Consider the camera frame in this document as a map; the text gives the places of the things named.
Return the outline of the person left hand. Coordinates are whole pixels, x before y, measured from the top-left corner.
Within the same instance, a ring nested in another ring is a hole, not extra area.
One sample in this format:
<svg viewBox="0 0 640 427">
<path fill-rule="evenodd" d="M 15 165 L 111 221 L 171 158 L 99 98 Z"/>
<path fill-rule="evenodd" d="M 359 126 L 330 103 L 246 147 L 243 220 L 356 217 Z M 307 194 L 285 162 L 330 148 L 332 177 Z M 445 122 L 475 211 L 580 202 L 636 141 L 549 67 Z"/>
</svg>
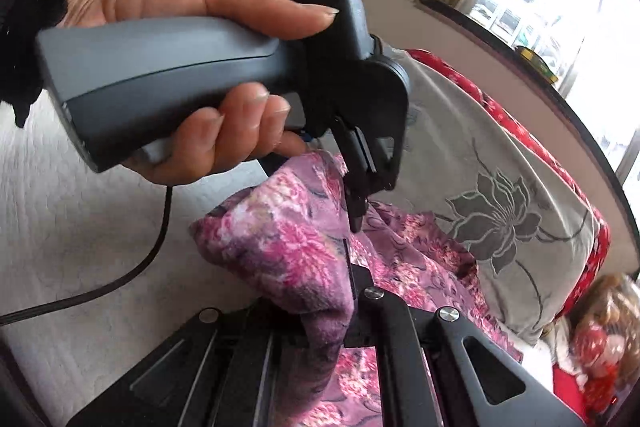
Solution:
<svg viewBox="0 0 640 427">
<path fill-rule="evenodd" d="M 298 40 L 328 28 L 334 9 L 291 0 L 67 0 L 64 27 L 96 27 L 150 17 L 223 17 L 264 35 Z M 186 118 L 171 140 L 170 156 L 158 164 L 130 158 L 125 167 L 162 185 L 190 184 L 270 153 L 303 155 L 308 147 L 285 129 L 291 106 L 262 84 L 233 88 L 216 107 Z"/>
</svg>

